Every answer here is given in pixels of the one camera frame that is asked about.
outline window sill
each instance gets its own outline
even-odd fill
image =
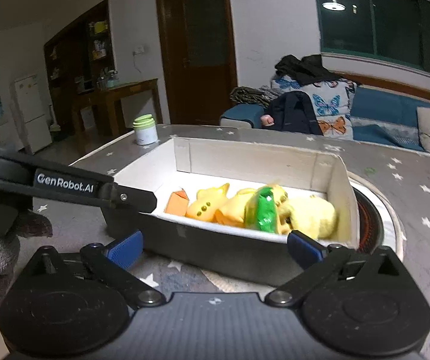
[[[334,50],[334,49],[326,49],[326,48],[322,49],[321,55],[324,57],[348,59],[352,61],[368,62],[370,64],[387,66],[391,68],[400,69],[403,71],[408,71],[411,73],[420,74],[422,76],[426,76],[430,78],[430,73],[423,70],[421,67],[415,67],[414,65],[411,65],[411,64],[403,64],[403,62],[395,63],[381,58],[379,59],[376,56],[354,55],[354,54],[348,54],[346,52],[343,52],[343,50]]]

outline white refrigerator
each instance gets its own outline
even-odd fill
[[[24,140],[30,151],[35,153],[52,142],[38,91],[37,76],[15,80],[15,93]]]

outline box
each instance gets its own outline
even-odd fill
[[[301,272],[286,249],[286,236],[248,230],[164,213],[173,191],[183,188],[190,202],[199,189],[230,183],[239,189],[280,184],[288,197],[316,194],[338,213],[332,239],[358,247],[359,219],[353,189],[341,158],[328,152],[271,144],[215,139],[172,138],[126,166],[115,176],[120,185],[155,193],[151,214],[103,209],[115,238],[139,229],[144,247],[202,269],[278,286]]]

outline wooden cabinet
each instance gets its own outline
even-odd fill
[[[102,1],[63,28],[45,44],[44,53],[57,122],[62,131],[73,133],[71,109],[76,97],[94,91],[101,72],[115,69],[108,0]],[[76,82],[80,79],[86,83],[81,94],[81,87]],[[109,133],[109,123],[103,120],[108,118],[106,112],[96,110],[94,114],[98,119],[97,126],[101,127],[99,132]]]

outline white jar with green lid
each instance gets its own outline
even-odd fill
[[[158,140],[155,119],[152,114],[142,115],[133,121],[133,130],[139,145],[149,145]]]

